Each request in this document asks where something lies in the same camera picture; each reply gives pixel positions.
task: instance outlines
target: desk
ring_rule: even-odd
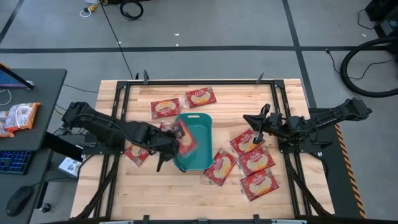
[[[309,118],[305,95],[299,79],[287,79],[285,87],[292,115]],[[96,110],[111,114],[117,81],[102,81],[99,88]],[[130,88],[126,121],[146,121],[158,126],[166,119],[150,119],[151,101],[176,98],[186,91],[202,88],[204,85],[134,85]],[[217,103],[201,106],[183,113],[208,113],[213,118],[213,153],[220,147],[231,149],[229,141],[249,128],[243,114],[258,114],[266,104],[272,105],[271,88],[267,85],[213,85]],[[123,94],[119,99],[120,118]],[[280,186],[279,189],[246,203],[240,192],[242,175],[235,166],[222,187],[201,181],[203,171],[181,173],[173,164],[166,162],[156,173],[158,156],[150,156],[137,168],[126,158],[121,158],[114,193],[113,220],[142,220],[150,215],[151,220],[181,219],[251,219],[253,214],[261,218],[293,218],[289,185],[282,154],[275,137],[265,136],[266,146],[276,165],[271,168]],[[333,213],[328,184],[320,161],[301,155],[303,172],[309,190],[326,210]],[[98,188],[103,156],[95,156],[81,170],[80,180],[73,203],[71,217],[78,215],[90,201]],[[297,189],[300,211],[304,214],[301,193]],[[104,204],[101,215],[104,215]]]
[[[17,131],[14,138],[0,138],[0,150],[36,151],[26,175],[0,174],[0,183],[2,183],[0,184],[0,220],[1,223],[29,223],[45,184],[34,187],[32,197],[18,216],[8,217],[5,213],[6,205],[17,189],[24,185],[41,182],[46,177],[52,151],[42,149],[41,146],[67,71],[64,69],[12,69],[12,71],[26,80],[33,81],[35,88],[11,90],[12,101],[7,106],[0,106],[0,110],[9,110],[12,105],[18,103],[39,102],[42,105],[38,109],[32,130]]]

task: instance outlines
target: gray floor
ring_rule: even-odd
[[[18,0],[0,1],[0,30]],[[377,37],[356,24],[359,10],[369,0],[289,0],[301,46],[354,46]],[[281,0],[152,0],[143,2],[139,21],[123,19],[116,6],[107,15],[123,47],[175,47],[221,45],[293,46]],[[101,8],[89,18],[78,13],[84,0],[25,0],[1,49],[67,49],[117,47]],[[367,26],[365,14],[361,20]],[[347,52],[332,52],[339,65]],[[151,78],[301,78],[294,51],[127,52],[132,73],[149,72]],[[335,106],[354,96],[342,84],[325,52],[303,52],[318,107]],[[352,76],[361,76],[371,62],[389,59],[385,52],[360,53],[349,65]],[[120,53],[0,54],[0,62],[13,68],[65,68],[65,83],[97,90],[100,80],[128,79]],[[398,84],[397,64],[371,68],[358,82],[368,90],[386,90]],[[394,162],[398,157],[395,111],[398,98],[362,99],[374,114],[359,123],[341,123],[364,208],[369,218],[398,220],[398,194]],[[96,94],[64,87],[59,105],[87,101]],[[61,124],[54,114],[49,130]],[[69,217],[75,184],[50,184],[45,200],[51,212],[34,213],[32,223]]]

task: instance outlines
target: monitor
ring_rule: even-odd
[[[0,89],[30,89],[33,83],[26,81],[0,63]]]

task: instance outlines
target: snack bag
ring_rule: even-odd
[[[8,111],[0,111],[0,138],[14,137],[14,133],[5,130]]]
[[[240,134],[238,137],[232,139],[230,143],[232,147],[235,149],[235,151],[238,153],[238,155],[242,156],[243,154],[257,148],[259,145],[261,145],[264,142],[262,141],[259,144],[253,144],[254,138],[255,135],[253,131],[251,129],[248,129],[242,134]]]
[[[137,166],[141,166],[144,160],[149,156],[149,152],[145,149],[141,149],[138,146],[131,145],[124,150],[124,155],[126,155]]]
[[[222,186],[235,163],[236,158],[221,148],[214,157],[213,165],[205,171],[203,178],[212,184]]]
[[[180,102],[178,98],[151,102],[150,112],[152,119],[178,115],[181,113]]]
[[[14,132],[22,129],[32,129],[39,105],[41,104],[21,103],[12,106],[6,119],[6,131]]]
[[[265,146],[258,147],[239,157],[239,167],[246,176],[275,165]]]
[[[187,128],[187,125],[183,120],[179,120],[174,123],[161,123],[159,128],[162,131],[172,131],[175,133],[177,140],[180,143],[180,148],[178,151],[181,156],[189,155],[198,146],[196,140],[192,136],[191,131]]]
[[[264,169],[241,179],[242,193],[248,201],[253,201],[277,188],[274,176],[269,169]]]
[[[213,87],[201,88],[185,93],[190,108],[217,102]]]

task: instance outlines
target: wooden tabletop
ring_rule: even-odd
[[[111,114],[116,80],[102,81],[96,102],[96,110]],[[309,118],[307,103],[299,79],[285,79],[287,98],[292,115]],[[132,86],[129,95],[126,120],[145,121],[158,126],[165,119],[150,118],[150,102],[177,98],[186,91],[196,90],[203,85],[174,86]],[[249,128],[242,118],[243,114],[259,114],[266,104],[274,111],[269,85],[213,85],[217,103],[183,109],[183,113],[207,113],[213,119],[213,154],[223,147],[231,150],[229,141]],[[280,105],[282,97],[278,93]],[[121,114],[123,95],[119,101],[118,117]],[[271,171],[279,188],[253,202],[246,203],[240,191],[239,180],[242,175],[237,166],[233,168],[224,185],[210,185],[201,179],[203,171],[181,173],[172,161],[163,164],[156,172],[158,155],[149,156],[137,167],[122,156],[119,163],[118,178],[114,195],[112,219],[142,220],[143,215],[150,219],[246,219],[253,214],[261,218],[293,218],[292,204],[287,183],[287,174],[282,154],[275,137],[264,135],[265,145],[276,165]],[[333,206],[323,171],[322,163],[301,154],[303,171],[308,189],[326,210],[333,213]],[[95,156],[81,169],[80,180],[73,203],[71,217],[78,215],[90,201],[98,188],[103,156]],[[304,214],[302,195],[296,186],[300,211]],[[101,214],[104,215],[108,193],[103,197]]]

